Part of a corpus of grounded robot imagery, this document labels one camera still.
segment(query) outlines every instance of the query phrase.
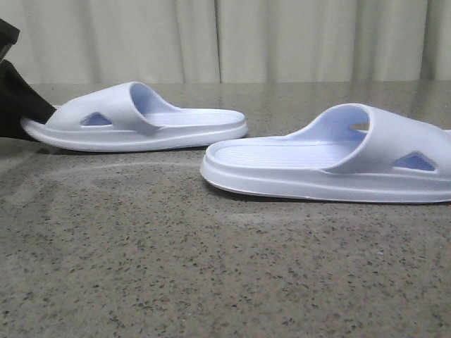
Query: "granite countertop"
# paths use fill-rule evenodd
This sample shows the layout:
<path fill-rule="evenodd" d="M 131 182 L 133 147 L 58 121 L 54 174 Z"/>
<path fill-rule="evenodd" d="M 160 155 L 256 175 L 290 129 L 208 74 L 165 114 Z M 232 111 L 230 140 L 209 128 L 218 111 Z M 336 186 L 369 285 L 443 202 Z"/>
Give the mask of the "granite countertop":
<path fill-rule="evenodd" d="M 242 111 L 250 137 L 345 102 L 451 129 L 451 82 L 153 88 Z M 240 196 L 202 179 L 203 155 L 0 138 L 0 337 L 451 337 L 449 204 Z"/>

